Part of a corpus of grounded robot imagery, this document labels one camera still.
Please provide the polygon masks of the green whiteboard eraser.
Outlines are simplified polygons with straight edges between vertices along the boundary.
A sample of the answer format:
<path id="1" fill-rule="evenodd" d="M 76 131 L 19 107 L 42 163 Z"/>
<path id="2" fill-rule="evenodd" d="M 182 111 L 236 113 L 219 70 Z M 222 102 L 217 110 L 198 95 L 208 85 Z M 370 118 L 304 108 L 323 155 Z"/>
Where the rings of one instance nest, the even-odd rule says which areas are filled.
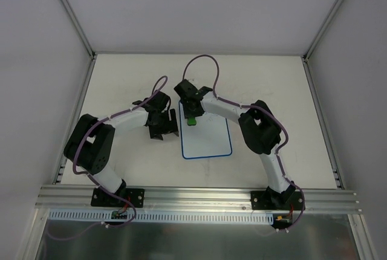
<path id="1" fill-rule="evenodd" d="M 197 120 L 195 117 L 189 117 L 187 119 L 187 125 L 188 126 L 196 126 L 197 125 Z"/>

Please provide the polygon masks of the blue framed small whiteboard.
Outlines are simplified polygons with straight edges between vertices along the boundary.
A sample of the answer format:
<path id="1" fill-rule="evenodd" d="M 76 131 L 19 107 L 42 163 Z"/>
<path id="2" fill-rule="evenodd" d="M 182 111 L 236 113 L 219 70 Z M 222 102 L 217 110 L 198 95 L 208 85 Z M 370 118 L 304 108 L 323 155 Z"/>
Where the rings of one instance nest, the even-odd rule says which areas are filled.
<path id="1" fill-rule="evenodd" d="M 179 104 L 182 157 L 186 160 L 228 157 L 232 155 L 232 141 L 227 119 L 205 113 L 188 125 L 183 106 Z"/>

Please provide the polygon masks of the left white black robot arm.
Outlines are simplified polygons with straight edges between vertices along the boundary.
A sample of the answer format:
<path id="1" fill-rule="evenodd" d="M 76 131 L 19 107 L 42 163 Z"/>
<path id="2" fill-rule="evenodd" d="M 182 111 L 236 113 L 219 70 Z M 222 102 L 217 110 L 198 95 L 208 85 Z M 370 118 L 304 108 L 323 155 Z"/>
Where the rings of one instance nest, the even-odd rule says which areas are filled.
<path id="1" fill-rule="evenodd" d="M 73 172 L 95 181 L 112 206 L 119 206 L 126 199 L 126 183 L 108 163 L 114 138 L 143 126 L 148 128 L 151 139 L 178 135 L 176 111 L 167 94 L 155 92 L 150 98 L 134 102 L 129 109 L 103 119 L 84 114 L 65 145 L 63 154 L 73 163 Z"/>

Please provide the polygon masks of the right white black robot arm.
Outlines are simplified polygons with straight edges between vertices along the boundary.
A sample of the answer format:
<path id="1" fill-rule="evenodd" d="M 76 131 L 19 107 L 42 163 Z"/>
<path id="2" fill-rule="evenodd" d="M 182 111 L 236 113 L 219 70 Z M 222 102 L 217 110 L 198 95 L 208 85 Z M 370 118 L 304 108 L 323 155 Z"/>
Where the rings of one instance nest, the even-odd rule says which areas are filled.
<path id="1" fill-rule="evenodd" d="M 198 89 L 186 79 L 175 86 L 174 91 L 187 118 L 209 113 L 239 125 L 244 143 L 259 155 L 267 174 L 268 187 L 263 202 L 276 209 L 286 208 L 292 201 L 295 188 L 285 179 L 284 166 L 278 154 L 282 147 L 281 133 L 285 131 L 267 104 L 257 100 L 251 105 L 240 105 L 217 97 L 214 90 L 207 86 Z"/>

